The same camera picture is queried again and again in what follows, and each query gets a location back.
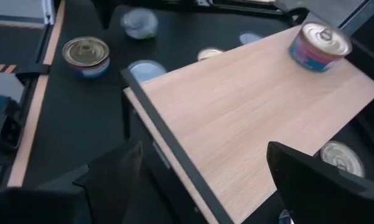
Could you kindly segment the wooden shelf black metal frame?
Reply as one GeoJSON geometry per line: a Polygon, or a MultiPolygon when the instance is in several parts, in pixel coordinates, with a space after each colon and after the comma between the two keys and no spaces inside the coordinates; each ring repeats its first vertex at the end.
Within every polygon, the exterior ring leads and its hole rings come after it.
{"type": "Polygon", "coordinates": [[[227,218],[245,221],[275,191],[270,141],[315,154],[374,99],[347,60],[324,73],[298,65],[293,27],[141,86],[227,218]]]}

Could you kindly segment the black floor mat orange stripes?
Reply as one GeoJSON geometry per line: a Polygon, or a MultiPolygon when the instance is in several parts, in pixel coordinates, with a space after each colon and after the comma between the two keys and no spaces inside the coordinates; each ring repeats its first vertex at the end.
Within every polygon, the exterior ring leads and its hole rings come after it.
{"type": "Polygon", "coordinates": [[[11,97],[20,102],[24,85],[17,79],[16,65],[0,64],[0,95],[11,97]]]}

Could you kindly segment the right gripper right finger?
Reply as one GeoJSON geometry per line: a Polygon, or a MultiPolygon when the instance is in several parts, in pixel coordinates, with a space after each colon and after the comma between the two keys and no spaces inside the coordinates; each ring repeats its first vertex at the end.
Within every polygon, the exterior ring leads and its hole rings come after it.
{"type": "Polygon", "coordinates": [[[267,163],[295,224],[374,224],[374,182],[270,141],[267,163]]]}

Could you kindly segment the black box blue top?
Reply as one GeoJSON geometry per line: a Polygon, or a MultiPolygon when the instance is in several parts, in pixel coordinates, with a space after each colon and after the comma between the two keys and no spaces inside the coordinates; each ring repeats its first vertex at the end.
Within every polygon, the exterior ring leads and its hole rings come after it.
{"type": "Polygon", "coordinates": [[[0,95],[0,151],[16,151],[22,133],[17,119],[19,106],[11,97],[0,95]]]}

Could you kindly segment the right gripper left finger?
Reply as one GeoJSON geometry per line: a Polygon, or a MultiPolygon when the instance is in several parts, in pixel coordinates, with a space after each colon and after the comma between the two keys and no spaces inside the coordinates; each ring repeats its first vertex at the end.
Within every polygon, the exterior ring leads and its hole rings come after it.
{"type": "Polygon", "coordinates": [[[0,189],[0,224],[122,224],[142,152],[130,141],[36,188],[0,189]]]}

